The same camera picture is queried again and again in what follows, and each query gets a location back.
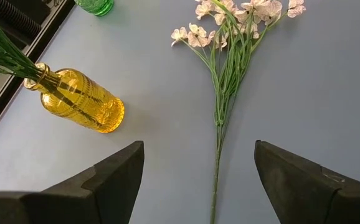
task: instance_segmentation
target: vase neck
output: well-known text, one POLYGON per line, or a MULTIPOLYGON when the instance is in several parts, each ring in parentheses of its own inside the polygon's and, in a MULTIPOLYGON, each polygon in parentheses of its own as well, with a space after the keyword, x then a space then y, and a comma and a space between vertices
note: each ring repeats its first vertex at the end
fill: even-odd
POLYGON ((60 82, 59 76, 55 72, 51 72, 50 67, 44 63, 37 63, 36 67, 43 74, 36 81, 25 78, 25 88, 28 90, 38 90, 41 93, 52 93, 52 90, 56 90, 60 82))

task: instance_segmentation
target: white flower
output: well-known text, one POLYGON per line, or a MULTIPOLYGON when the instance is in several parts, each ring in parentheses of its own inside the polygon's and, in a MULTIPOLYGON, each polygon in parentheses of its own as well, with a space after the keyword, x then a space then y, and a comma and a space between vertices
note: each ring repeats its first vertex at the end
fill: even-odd
POLYGON ((201 20, 201 18, 205 15, 208 15, 214 8, 214 4, 210 1, 203 1, 202 4, 197 5, 197 9, 195 13, 198 15, 197 19, 201 20))
POLYGON ((223 13, 217 13, 214 15, 214 18, 215 18, 215 22, 218 26, 222 25, 223 24, 223 21, 225 19, 225 14, 223 13))
POLYGON ((220 39, 220 35, 216 36, 215 42, 216 42, 216 48, 220 48, 222 50, 225 46, 227 46, 227 38, 229 38, 229 33, 226 33, 225 35, 222 35, 222 38, 220 39))
MULTIPOLYGON (((235 5, 235 3, 232 0, 221 0, 220 3, 230 12, 235 12, 236 10, 238 10, 237 6, 235 5)), ((221 14, 225 14, 223 9, 217 5, 215 6, 215 11, 218 13, 221 13, 221 14)))
POLYGON ((269 0, 256 5, 255 8, 260 15, 275 17, 278 13, 281 14, 282 4, 277 0, 269 0))
POLYGON ((175 29, 171 35, 171 37, 174 39, 172 43, 172 47, 175 43, 187 39, 187 31, 185 27, 182 27, 179 29, 175 29))
MULTIPOLYGON (((238 10, 237 6, 232 0, 222 0, 220 3, 231 13, 234 13, 236 10, 238 10)), ((223 24, 224 19, 226 17, 225 12, 217 5, 215 6, 214 10, 217 12, 217 14, 214 15, 215 22, 217 25, 220 26, 223 24)))
POLYGON ((247 11, 251 11, 255 6, 261 5, 267 0, 250 0, 250 2, 241 3, 241 7, 247 11))
POLYGON ((248 16, 249 12, 247 10, 237 10, 234 12, 234 17, 242 24, 248 19, 248 16))
POLYGON ((272 24, 273 22, 276 22, 277 20, 279 20, 281 18, 281 11, 278 12, 277 15, 274 15, 273 17, 268 17, 268 19, 264 20, 265 21, 265 25, 268 26, 270 24, 272 24))
POLYGON ((206 38, 206 31, 203 27, 198 27, 195 24, 189 24, 190 32, 188 33, 188 44, 191 47, 205 47, 212 41, 212 32, 209 34, 209 38, 206 38))
POLYGON ((267 21, 267 20, 269 20, 269 16, 259 13, 258 11, 253 12, 253 21, 256 24, 259 24, 260 22, 267 21))
POLYGON ((290 0, 288 5, 288 17, 294 18, 295 16, 299 16, 306 10, 305 6, 302 6, 304 0, 290 0))

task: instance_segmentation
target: flower petal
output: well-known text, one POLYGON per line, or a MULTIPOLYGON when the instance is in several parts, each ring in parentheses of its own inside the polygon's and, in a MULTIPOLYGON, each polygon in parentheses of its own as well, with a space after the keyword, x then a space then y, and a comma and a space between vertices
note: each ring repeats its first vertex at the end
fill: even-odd
POLYGON ((180 36, 180 31, 179 31, 179 29, 175 29, 175 30, 173 31, 171 37, 172 37, 173 39, 177 40, 177 39, 179 38, 179 36, 180 36))
POLYGON ((252 5, 254 6, 258 6, 260 4, 263 4, 265 1, 269 1, 269 0, 250 0, 250 3, 252 3, 252 5))
POLYGON ((294 18, 295 16, 299 16, 303 13, 303 11, 306 10, 306 7, 305 6, 297 6, 293 9, 288 9, 288 17, 290 18, 294 18))
POLYGON ((222 3, 224 7, 230 12, 235 12, 236 10, 238 10, 237 6, 232 0, 222 0, 222 3))
POLYGON ((215 38, 216 48, 220 48, 222 50, 225 46, 227 46, 227 38, 229 38, 229 33, 225 33, 225 35, 217 35, 215 38))
POLYGON ((259 36, 260 36, 260 35, 259 35, 258 32, 254 32, 252 38, 253 38, 253 39, 259 39, 259 36))
POLYGON ((209 39, 206 37, 197 37, 197 39, 198 39, 198 42, 200 43, 201 47, 205 47, 208 44, 210 44, 209 39))
POLYGON ((278 13, 281 13, 282 3, 273 0, 273 1, 266 1, 263 2, 261 5, 256 6, 256 10, 259 14, 264 16, 276 16, 278 13))
POLYGON ((171 46, 173 47, 173 45, 177 42, 179 42, 179 41, 178 40, 173 41, 171 46))
POLYGON ((249 13, 246 10, 237 10, 234 12, 234 17, 238 19, 240 23, 244 23, 248 19, 249 13))
POLYGON ((215 37, 216 31, 212 31, 209 33, 209 36, 207 37, 207 39, 209 40, 209 43, 212 41, 212 39, 215 37))
POLYGON ((201 44, 199 43, 197 37, 192 32, 188 33, 188 44, 191 47, 200 47, 201 46, 201 44))
POLYGON ((249 2, 241 3, 241 7, 246 9, 247 11, 251 11, 253 9, 253 4, 249 2))
POLYGON ((199 37, 206 37, 206 31, 204 30, 203 27, 198 27, 198 36, 199 37))
POLYGON ((187 38, 187 30, 186 30, 185 27, 180 28, 180 37, 181 37, 182 39, 186 39, 186 38, 187 38))
POLYGON ((281 11, 278 12, 277 15, 271 17, 271 19, 267 19, 267 20, 265 21, 265 25, 268 26, 268 25, 272 24, 273 22, 276 22, 276 21, 279 20, 280 18, 281 18, 281 11))
POLYGON ((257 32, 257 28, 258 28, 257 24, 252 22, 252 27, 251 27, 252 32, 257 32))
POLYGON ((215 22, 218 26, 222 25, 223 24, 223 21, 225 19, 225 14, 222 14, 222 13, 217 13, 214 15, 214 18, 215 18, 215 22))
POLYGON ((202 4, 197 5, 195 13, 198 15, 197 19, 201 20, 202 16, 208 15, 212 9, 212 3, 209 1, 204 1, 202 4))
POLYGON ((198 34, 198 26, 197 25, 189 23, 188 27, 190 28, 190 31, 193 34, 198 34))
POLYGON ((288 8, 292 9, 297 6, 301 6, 305 1, 304 0, 290 0, 288 8))
POLYGON ((262 18, 260 18, 260 17, 257 16, 257 15, 253 15, 253 21, 254 21, 254 23, 256 23, 256 24, 259 24, 259 23, 262 21, 262 18))

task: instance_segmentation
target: glass vase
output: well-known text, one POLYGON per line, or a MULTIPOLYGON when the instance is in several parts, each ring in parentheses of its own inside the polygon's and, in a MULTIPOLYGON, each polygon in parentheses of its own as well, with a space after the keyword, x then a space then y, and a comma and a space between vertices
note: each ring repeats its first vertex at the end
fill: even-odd
POLYGON ((24 86, 40 91, 43 107, 52 114, 101 133, 115 130, 122 122, 122 101, 82 72, 71 68, 51 72, 44 63, 36 67, 43 71, 42 76, 37 81, 26 78, 24 86))
POLYGON ((96 16, 104 16, 113 6, 113 0, 75 0, 75 2, 83 10, 96 16))

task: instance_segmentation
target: blue table surface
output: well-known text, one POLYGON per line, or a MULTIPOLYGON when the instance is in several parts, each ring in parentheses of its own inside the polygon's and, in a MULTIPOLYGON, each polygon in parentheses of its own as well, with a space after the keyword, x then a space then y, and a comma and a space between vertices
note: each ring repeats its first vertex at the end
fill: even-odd
MULTIPOLYGON (((0 120, 0 190, 46 189, 144 140, 131 223, 208 223, 214 91, 199 58, 170 47, 174 28, 197 21, 196 4, 117 0, 104 17, 75 7, 40 61, 87 74, 125 102, 125 120, 99 134, 21 89, 0 120)), ((217 223, 278 223, 253 161, 257 139, 360 180, 360 1, 305 5, 253 56, 224 144, 217 223)))

